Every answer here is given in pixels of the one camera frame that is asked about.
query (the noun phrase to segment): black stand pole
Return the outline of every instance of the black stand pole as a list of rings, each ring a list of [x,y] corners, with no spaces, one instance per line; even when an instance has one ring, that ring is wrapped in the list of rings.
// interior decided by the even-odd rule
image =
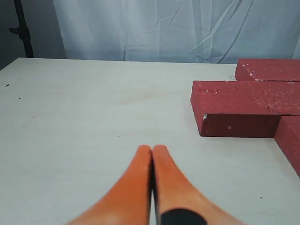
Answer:
[[[14,0],[15,10],[17,12],[19,27],[17,28],[9,28],[9,31],[13,34],[19,35],[19,38],[23,41],[24,49],[27,58],[33,58],[33,50],[31,46],[31,37],[29,33],[29,29],[26,25],[23,7],[21,0]]]

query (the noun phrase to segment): stacked bricks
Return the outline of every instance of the stacked bricks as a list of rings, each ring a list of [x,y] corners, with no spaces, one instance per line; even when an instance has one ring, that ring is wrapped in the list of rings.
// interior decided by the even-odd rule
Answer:
[[[300,60],[241,59],[236,81],[194,81],[201,136],[274,138],[300,176]]]

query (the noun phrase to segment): white curtain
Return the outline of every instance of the white curtain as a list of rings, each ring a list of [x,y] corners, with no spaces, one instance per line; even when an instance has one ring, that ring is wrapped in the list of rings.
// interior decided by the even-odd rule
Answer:
[[[300,0],[54,0],[70,59],[300,59]]]

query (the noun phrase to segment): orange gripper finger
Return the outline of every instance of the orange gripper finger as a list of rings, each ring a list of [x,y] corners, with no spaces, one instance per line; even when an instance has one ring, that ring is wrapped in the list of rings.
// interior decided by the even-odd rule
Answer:
[[[152,151],[140,146],[111,190],[67,225],[148,225],[151,204]]]
[[[179,170],[167,148],[152,152],[158,225],[245,225],[214,205]]]

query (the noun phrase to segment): white table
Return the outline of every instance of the white table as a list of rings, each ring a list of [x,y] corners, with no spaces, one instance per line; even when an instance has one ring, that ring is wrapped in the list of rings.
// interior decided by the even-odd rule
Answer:
[[[62,225],[112,187],[138,145],[162,143],[242,221],[299,225],[300,179],[274,140],[198,134],[192,81],[234,80],[235,68],[17,59],[0,71],[0,224]]]

